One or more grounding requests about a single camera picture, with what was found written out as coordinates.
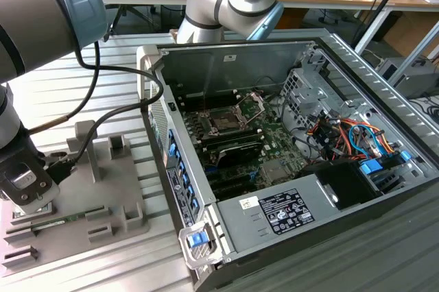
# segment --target white label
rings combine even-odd
[[[247,208],[252,208],[253,206],[258,206],[259,202],[258,202],[258,197],[257,196],[252,196],[249,198],[244,198],[244,199],[240,199],[239,203],[241,204],[241,207],[243,210],[247,209]]]
[[[224,62],[235,61],[235,60],[236,60],[236,54],[224,56]]]

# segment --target robotic arm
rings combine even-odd
[[[276,0],[187,0],[177,43],[220,42],[223,26],[247,40],[264,39],[282,12],[283,5]]]
[[[97,127],[106,119],[158,100],[163,86],[153,75],[126,67],[99,63],[99,40],[107,30],[102,0],[0,0],[0,83],[75,52],[81,66],[95,70],[120,70],[143,75],[158,85],[151,99],[124,106],[101,117],[89,131],[74,160],[45,161],[30,139],[0,86],[0,197],[12,200],[24,213],[32,213],[59,194],[58,184],[70,175]],[[277,24],[283,6],[276,0],[188,0],[178,42],[218,42],[222,25],[248,40],[265,38]],[[80,49],[95,42],[96,64],[85,64]],[[62,117],[48,126],[69,119]]]
[[[0,83],[65,56],[76,47],[81,49],[106,33],[102,0],[0,3]],[[0,194],[23,212],[34,212],[59,194],[57,184],[69,175],[72,167],[73,163],[62,167],[46,165],[5,88],[0,86]]]

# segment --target electronic component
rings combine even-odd
[[[439,160],[430,162],[428,147],[418,147],[420,138],[395,123],[399,116],[383,104],[392,99],[397,110],[403,108],[408,126],[418,126],[418,113],[396,105],[399,97],[369,66],[358,69],[355,52],[346,49],[351,54],[338,57],[340,47],[336,40],[308,38],[158,47],[166,54],[156,73],[169,88],[165,113],[152,108],[150,116],[161,115],[155,129],[164,135],[172,129],[180,150],[171,158],[163,155],[168,176],[176,170],[177,155],[185,164],[187,179],[172,180],[169,194],[177,199],[184,225],[179,239],[185,260],[202,288],[227,283],[244,257],[264,259],[250,274],[275,254],[280,260],[291,254],[285,250],[300,251],[303,243],[315,245],[382,215],[439,176]],[[270,85],[259,83],[262,77]],[[369,85],[389,94],[375,101]],[[167,103],[178,97],[185,105],[171,111]],[[172,143],[165,143],[165,151]],[[406,186],[404,193],[394,192]],[[191,249],[187,236],[202,230],[209,232],[209,247]],[[245,268],[240,266],[239,274]]]
[[[280,160],[269,160],[263,163],[261,168],[271,183],[289,176],[285,165],[282,165]]]

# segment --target blue connector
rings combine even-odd
[[[178,168],[180,169],[181,174],[183,174],[186,171],[185,164],[183,162],[180,162],[178,165]]]
[[[365,174],[372,174],[382,169],[383,167],[377,160],[367,160],[361,164],[361,170],[363,170]]]
[[[407,150],[403,150],[401,152],[401,157],[403,158],[404,161],[408,162],[412,158],[412,155],[410,155]]]
[[[190,183],[191,181],[189,180],[189,176],[187,175],[187,173],[184,173],[183,174],[183,186],[185,187],[185,188],[187,188],[188,186],[189,186],[189,183]]]
[[[177,145],[175,143],[172,143],[168,151],[169,156],[174,156],[176,154],[176,151],[177,151]]]
[[[189,188],[187,189],[187,193],[189,195],[188,198],[191,199],[191,197],[194,195],[192,186],[189,186]]]
[[[187,241],[189,242],[189,247],[197,247],[209,242],[209,236],[206,232],[196,232],[187,237]]]
[[[196,211],[198,209],[198,201],[194,198],[192,199],[192,209]]]

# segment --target orange wire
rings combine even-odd
[[[349,143],[349,140],[348,140],[348,138],[346,137],[346,134],[344,133],[341,124],[339,124],[339,128],[340,128],[340,134],[343,136],[344,143],[345,143],[346,146],[348,147],[348,154],[349,154],[349,155],[352,155],[351,144]]]
[[[377,128],[376,126],[373,126],[373,125],[371,125],[371,124],[369,124],[369,123],[366,123],[366,122],[360,122],[360,123],[358,123],[358,122],[356,122],[356,121],[354,121],[354,120],[352,120],[352,119],[342,119],[342,122],[345,122],[345,123],[348,123],[348,124],[350,124],[350,125],[357,125],[357,124],[362,124],[362,125],[365,125],[365,126],[367,126],[367,127],[370,127],[371,129],[373,129],[373,130],[376,130],[376,131],[379,131],[380,129],[379,128]],[[395,151],[391,148],[391,146],[388,144],[388,142],[387,142],[387,140],[385,139],[385,136],[384,135],[381,135],[382,136],[382,143],[383,143],[383,147],[385,148],[385,150],[387,150],[388,152],[390,152],[390,153],[394,153]]]

